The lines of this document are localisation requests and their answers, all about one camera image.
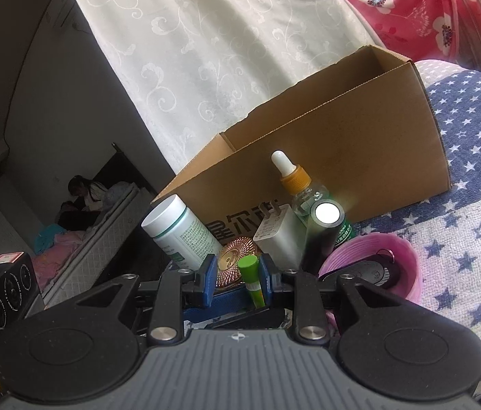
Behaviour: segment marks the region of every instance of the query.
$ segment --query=metal screw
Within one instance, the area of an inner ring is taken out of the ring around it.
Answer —
[[[300,330],[300,336],[304,339],[309,339],[310,341],[318,341],[318,339],[322,339],[326,336],[326,330],[315,325],[309,325]]]
[[[176,337],[178,332],[170,327],[157,327],[151,330],[149,335],[158,341],[170,341]]]

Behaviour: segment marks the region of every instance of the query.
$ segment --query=pink bowl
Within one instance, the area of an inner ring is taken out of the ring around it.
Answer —
[[[359,235],[335,250],[320,268],[318,276],[342,268],[364,257],[371,256],[379,250],[391,250],[395,262],[400,266],[400,280],[392,287],[391,293],[418,304],[423,290],[423,275],[417,254],[410,243],[392,233],[370,233]],[[335,325],[331,312],[326,312],[328,320]]]

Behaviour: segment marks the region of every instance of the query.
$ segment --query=pink floral fabric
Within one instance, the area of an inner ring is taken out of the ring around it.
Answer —
[[[387,48],[413,60],[454,61],[458,50],[457,0],[349,1]]]

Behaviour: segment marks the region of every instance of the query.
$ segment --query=white bottle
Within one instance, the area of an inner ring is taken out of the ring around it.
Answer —
[[[222,249],[176,194],[155,206],[141,227],[180,268],[197,270],[207,254],[218,255]]]
[[[280,171],[282,185],[292,195],[292,209],[306,225],[311,206],[330,197],[328,189],[315,182],[300,165],[294,165],[282,151],[271,154],[271,160]]]

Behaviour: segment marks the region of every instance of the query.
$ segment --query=black cable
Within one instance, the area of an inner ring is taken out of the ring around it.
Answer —
[[[72,29],[73,29],[73,30],[76,30],[77,32],[84,32],[84,33],[87,34],[87,35],[92,35],[92,32],[88,32],[88,31],[85,31],[85,30],[83,30],[83,29],[80,29],[78,23],[75,22],[75,21],[72,22]]]
[[[38,21],[38,23],[36,25],[36,28],[34,30],[34,33],[32,35],[32,39],[30,40],[30,43],[28,44],[28,47],[26,48],[26,52],[24,54],[23,61],[21,62],[20,68],[18,69],[18,74],[17,74],[16,79],[15,79],[15,84],[13,86],[13,90],[11,91],[11,95],[9,97],[9,106],[7,108],[7,114],[5,115],[5,120],[3,122],[3,141],[5,142],[5,145],[7,145],[7,148],[9,148],[9,150],[11,149],[11,147],[9,146],[9,143],[7,143],[7,139],[5,138],[5,131],[7,130],[7,122],[9,120],[9,114],[11,113],[11,105],[13,104],[13,97],[15,96],[18,81],[20,80],[20,74],[23,72],[24,62],[26,61],[26,57],[28,57],[28,53],[30,51],[30,48],[32,47],[32,43],[34,42],[34,39],[36,37],[39,26],[40,26],[40,24],[43,20],[43,17],[45,17],[45,14],[47,12],[47,9],[48,9],[49,5],[51,4],[51,1],[52,0],[49,0],[49,2],[45,5],[45,9],[43,10],[43,13],[41,14],[41,17],[39,17],[39,21]]]

